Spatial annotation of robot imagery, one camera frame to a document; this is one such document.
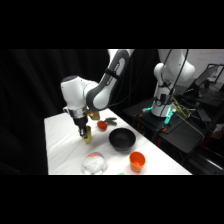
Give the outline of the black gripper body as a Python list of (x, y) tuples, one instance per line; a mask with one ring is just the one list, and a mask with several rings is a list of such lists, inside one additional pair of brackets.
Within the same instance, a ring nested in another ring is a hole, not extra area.
[(82, 129), (82, 128), (86, 127), (88, 118), (86, 116), (84, 116), (82, 118), (74, 118), (73, 121), (80, 129)]

